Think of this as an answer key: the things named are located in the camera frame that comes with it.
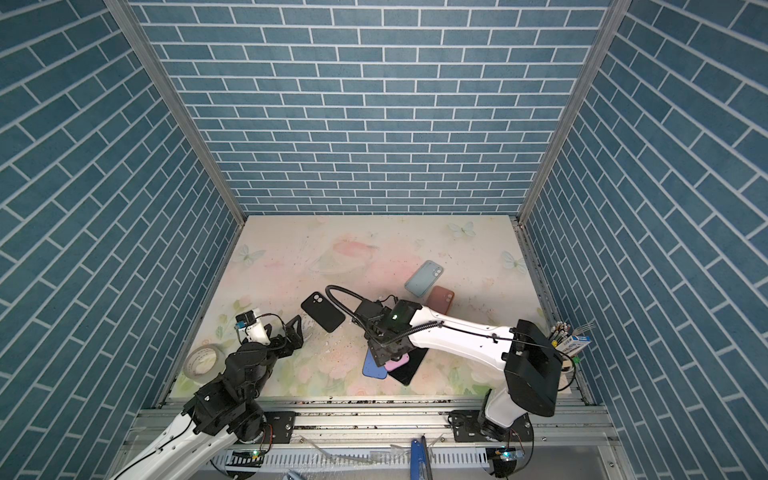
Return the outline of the black phone case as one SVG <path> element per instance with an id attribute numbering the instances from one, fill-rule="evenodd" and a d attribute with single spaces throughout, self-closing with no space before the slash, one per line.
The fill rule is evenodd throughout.
<path id="1" fill-rule="evenodd" d="M 301 303 L 301 308 L 327 333 L 334 332 L 345 321 L 345 314 L 318 291 L 310 294 Z"/>

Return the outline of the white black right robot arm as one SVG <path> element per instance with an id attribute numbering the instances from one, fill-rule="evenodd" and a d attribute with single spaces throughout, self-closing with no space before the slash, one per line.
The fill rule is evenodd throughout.
<path id="1" fill-rule="evenodd" d="M 515 423 L 531 415 L 555 414 L 563 355 L 530 321 L 520 319 L 513 327 L 481 325 L 407 300 L 393 307 L 364 300 L 352 318 L 380 366 L 429 349 L 483 364 L 502 376 L 504 383 L 487 394 L 477 416 L 480 431 L 490 439 L 507 439 Z"/>

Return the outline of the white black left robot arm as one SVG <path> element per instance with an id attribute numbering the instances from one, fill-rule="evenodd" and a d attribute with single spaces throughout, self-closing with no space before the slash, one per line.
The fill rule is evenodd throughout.
<path id="1" fill-rule="evenodd" d="M 179 415 L 126 466 L 115 479 L 189 479 L 221 452 L 236 443 L 267 453 L 287 442 L 270 423 L 257 398 L 276 362 L 303 347 L 299 315 L 282 325 L 276 335 L 251 312 L 236 317 L 246 335 L 225 359 L 225 370 L 185 403 Z"/>

